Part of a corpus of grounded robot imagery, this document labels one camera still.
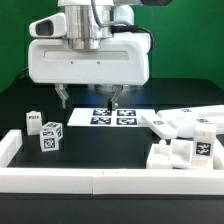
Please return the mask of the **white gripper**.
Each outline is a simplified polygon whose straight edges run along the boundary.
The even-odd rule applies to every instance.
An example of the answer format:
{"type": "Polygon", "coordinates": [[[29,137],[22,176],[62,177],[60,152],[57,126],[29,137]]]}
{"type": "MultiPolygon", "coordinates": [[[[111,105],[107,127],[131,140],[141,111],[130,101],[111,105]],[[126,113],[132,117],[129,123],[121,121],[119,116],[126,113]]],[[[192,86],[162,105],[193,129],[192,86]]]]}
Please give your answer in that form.
{"type": "Polygon", "coordinates": [[[56,84],[63,108],[69,98],[66,84],[114,85],[107,109],[115,111],[122,85],[143,85],[149,78],[147,33],[116,33],[95,39],[92,49],[72,49],[63,13],[32,23],[29,31],[34,37],[28,50],[29,75],[36,83],[56,84]]]}

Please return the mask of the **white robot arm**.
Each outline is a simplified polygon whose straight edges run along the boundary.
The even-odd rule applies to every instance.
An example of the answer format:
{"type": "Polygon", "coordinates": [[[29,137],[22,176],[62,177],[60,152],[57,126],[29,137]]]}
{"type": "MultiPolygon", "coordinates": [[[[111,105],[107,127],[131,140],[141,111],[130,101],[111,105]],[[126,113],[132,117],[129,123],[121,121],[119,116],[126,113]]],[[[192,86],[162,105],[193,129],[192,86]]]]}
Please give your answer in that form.
{"type": "Polygon", "coordinates": [[[29,26],[28,67],[36,83],[53,83],[62,100],[68,84],[110,86],[115,110],[126,85],[149,79],[152,34],[134,24],[133,5],[172,0],[58,0],[61,11],[29,26]]]}

